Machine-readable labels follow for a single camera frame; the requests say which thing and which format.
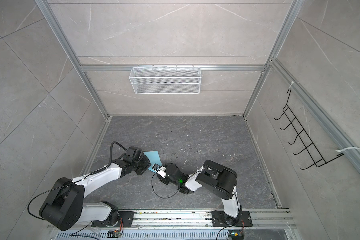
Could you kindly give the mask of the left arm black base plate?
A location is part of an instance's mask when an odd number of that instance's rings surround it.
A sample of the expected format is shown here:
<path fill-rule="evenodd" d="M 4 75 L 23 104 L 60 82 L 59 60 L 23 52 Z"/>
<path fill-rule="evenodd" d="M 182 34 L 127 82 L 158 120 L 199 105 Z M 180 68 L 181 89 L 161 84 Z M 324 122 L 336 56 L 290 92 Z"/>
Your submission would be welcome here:
<path fill-rule="evenodd" d="M 135 212 L 121 211 L 111 213 L 105 221 L 93 221 L 92 227 L 100 228 L 130 228 L 133 223 Z"/>

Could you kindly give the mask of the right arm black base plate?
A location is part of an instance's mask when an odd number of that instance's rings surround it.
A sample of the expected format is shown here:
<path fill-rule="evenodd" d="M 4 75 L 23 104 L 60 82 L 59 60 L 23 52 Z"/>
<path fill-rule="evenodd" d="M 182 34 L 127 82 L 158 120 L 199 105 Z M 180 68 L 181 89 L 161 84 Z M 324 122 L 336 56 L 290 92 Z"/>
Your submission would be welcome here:
<path fill-rule="evenodd" d="M 237 217 L 230 217 L 224 211 L 212 211 L 214 227 L 252 227 L 252 217 L 249 211 L 239 211 Z"/>

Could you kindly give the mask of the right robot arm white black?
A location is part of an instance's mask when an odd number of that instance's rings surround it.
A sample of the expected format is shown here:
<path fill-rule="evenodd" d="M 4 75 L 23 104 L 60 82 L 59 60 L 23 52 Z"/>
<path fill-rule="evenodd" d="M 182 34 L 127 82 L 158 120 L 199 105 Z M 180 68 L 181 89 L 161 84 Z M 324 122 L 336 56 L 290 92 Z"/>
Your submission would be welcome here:
<path fill-rule="evenodd" d="M 160 182 L 176 185 L 180 193 L 190 194 L 204 187 L 222 200 L 226 221 L 231 224 L 239 221 L 242 208 L 237 196 L 238 175 L 234 170 L 211 160 L 206 160 L 190 175 L 184 174 L 175 164 L 154 164 L 153 170 Z"/>

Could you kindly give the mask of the light blue paper sheet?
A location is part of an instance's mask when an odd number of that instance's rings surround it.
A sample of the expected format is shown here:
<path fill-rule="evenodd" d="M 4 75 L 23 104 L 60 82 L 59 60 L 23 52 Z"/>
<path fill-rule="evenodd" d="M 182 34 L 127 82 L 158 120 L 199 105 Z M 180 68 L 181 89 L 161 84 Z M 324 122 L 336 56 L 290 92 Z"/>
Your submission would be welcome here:
<path fill-rule="evenodd" d="M 145 151 L 144 154 L 145 154 L 146 157 L 148 157 L 150 163 L 152 164 L 148 168 L 148 170 L 155 173 L 156 168 L 154 168 L 154 165 L 162 166 L 162 162 L 161 162 L 161 159 L 160 159 L 160 156 L 159 156 L 159 152 L 158 151 Z"/>

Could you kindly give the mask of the aluminium mounting rail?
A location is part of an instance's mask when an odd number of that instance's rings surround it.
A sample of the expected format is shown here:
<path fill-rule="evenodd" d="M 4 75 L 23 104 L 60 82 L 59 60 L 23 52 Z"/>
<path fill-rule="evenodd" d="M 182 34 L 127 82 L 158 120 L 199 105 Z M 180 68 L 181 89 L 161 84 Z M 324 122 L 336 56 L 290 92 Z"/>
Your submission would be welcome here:
<path fill-rule="evenodd" d="M 213 210 L 120 210 L 124 230 L 153 229 L 296 229 L 288 209 L 242 211 L 236 225 L 227 224 Z"/>

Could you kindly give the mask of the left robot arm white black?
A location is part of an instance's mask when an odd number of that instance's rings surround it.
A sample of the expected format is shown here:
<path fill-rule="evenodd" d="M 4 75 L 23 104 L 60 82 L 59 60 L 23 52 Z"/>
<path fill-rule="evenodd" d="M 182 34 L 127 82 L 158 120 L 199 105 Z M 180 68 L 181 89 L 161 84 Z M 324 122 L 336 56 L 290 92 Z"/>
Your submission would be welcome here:
<path fill-rule="evenodd" d="M 61 231 L 66 231 L 81 222 L 113 227 L 119 221 L 118 208 L 107 201 L 85 203 L 84 198 L 96 189 L 131 172 L 142 175 L 150 166 L 151 162 L 144 154 L 139 157 L 124 154 L 86 176 L 60 178 L 49 191 L 39 210 L 39 216 Z"/>

